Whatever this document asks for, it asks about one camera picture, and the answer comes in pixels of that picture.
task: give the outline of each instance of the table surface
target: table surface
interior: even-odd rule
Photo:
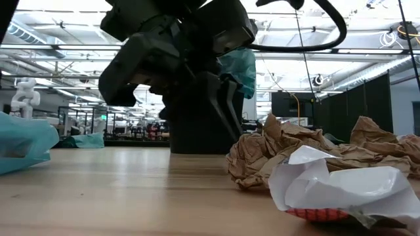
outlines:
[[[52,149],[0,176],[0,235],[401,235],[320,227],[240,191],[223,156],[167,148]]]

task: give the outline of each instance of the black cable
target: black cable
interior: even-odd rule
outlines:
[[[296,15],[296,22],[297,22],[297,30],[299,31],[299,38],[301,39],[301,46],[303,47],[303,40],[302,40],[302,33],[301,33],[301,25],[299,23],[299,18],[297,16],[297,10],[295,10],[295,15]],[[312,95],[313,95],[314,99],[316,100],[316,97],[315,97],[315,94],[314,94],[314,89],[312,88],[312,83],[310,82],[308,62],[306,61],[306,53],[303,53],[303,60],[304,60],[304,65],[306,67],[306,74],[308,75],[308,81],[309,81],[310,91],[312,92]]]
[[[328,0],[314,0],[335,22],[338,30],[340,31],[339,37],[329,43],[324,43],[323,45],[316,46],[306,46],[306,47],[275,47],[275,46],[264,46],[264,45],[254,45],[251,44],[248,46],[249,49],[255,49],[266,52],[311,52],[317,50],[325,50],[338,46],[342,43],[347,36],[347,25],[341,16],[340,12],[334,8],[334,6]]]
[[[415,58],[414,58],[413,46],[411,45],[410,33],[408,32],[408,25],[407,25],[407,22],[406,22],[406,17],[404,16],[404,10],[402,9],[401,0],[398,0],[398,4],[400,6],[401,17],[402,17],[402,24],[404,25],[404,28],[405,28],[405,31],[406,31],[406,37],[407,37],[407,42],[408,42],[409,54],[411,56],[411,61],[413,62],[414,75],[415,75],[415,78],[417,79],[417,85],[418,85],[419,90],[420,90],[419,72],[417,70],[417,63],[416,63]]]

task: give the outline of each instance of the ceiling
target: ceiling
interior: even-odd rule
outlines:
[[[241,0],[249,17],[257,21],[259,32],[256,42],[262,45],[298,47],[301,45],[299,30],[303,45],[319,45],[334,40],[337,30],[333,21],[313,1],[306,1],[304,7],[297,11],[300,29],[297,27],[295,11],[285,1],[278,1],[263,7],[256,7],[255,0]],[[394,36],[395,29],[401,22],[400,9],[397,1],[384,0],[372,9],[366,7],[367,0],[331,0],[331,3],[343,15],[348,24],[348,36],[338,47],[341,49],[407,49],[405,40]],[[403,0],[404,13],[408,21],[420,28],[420,1]],[[14,15],[14,22],[22,24],[51,44],[69,45],[120,45],[117,39],[103,32],[99,25],[106,11],[111,6],[105,0],[20,0]],[[8,33],[3,44],[27,43],[16,35]],[[417,42],[412,39],[412,45],[417,48]],[[63,87],[97,87],[98,76],[117,53],[116,50],[68,50],[61,51],[65,57],[57,60],[54,56],[45,56],[33,50],[0,50],[0,68],[12,75],[25,75],[29,72],[38,75],[48,75],[44,69],[58,70],[63,76],[84,76],[79,79],[37,79],[40,85],[53,83]],[[35,65],[16,60],[11,57],[18,55]],[[342,55],[342,54],[268,54],[256,52],[257,58],[257,100],[269,102],[269,93],[264,89],[279,89],[277,84],[289,90],[309,90],[310,77],[322,75],[326,78],[324,84],[315,90],[332,90],[334,85],[348,79],[353,74],[374,66],[386,64],[399,59],[397,55]],[[96,89],[75,90],[62,89],[60,92],[68,99],[96,98],[101,99]],[[163,107],[161,97],[151,94],[147,87],[135,91],[138,105],[135,108],[123,108],[133,111],[130,115],[157,117]],[[258,104],[259,117],[267,114],[269,104]]]

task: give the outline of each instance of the crumpled paper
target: crumpled paper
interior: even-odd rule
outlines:
[[[242,189],[268,187],[272,168],[287,161],[302,145],[310,146],[340,159],[328,159],[328,170],[395,167],[405,176],[420,177],[420,139],[396,136],[381,130],[370,118],[360,117],[351,144],[333,145],[322,130],[308,130],[291,123],[280,124],[270,114],[262,134],[244,134],[226,156],[228,172]]]
[[[406,177],[394,167],[357,168],[329,173],[326,158],[301,146],[288,163],[276,165],[268,179],[281,211],[312,222],[351,222],[371,228],[381,223],[419,235],[420,201]]]

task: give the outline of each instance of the desk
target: desk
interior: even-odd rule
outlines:
[[[0,211],[0,235],[371,235],[279,212],[269,192],[239,191],[223,156],[169,148],[52,149],[0,176]]]

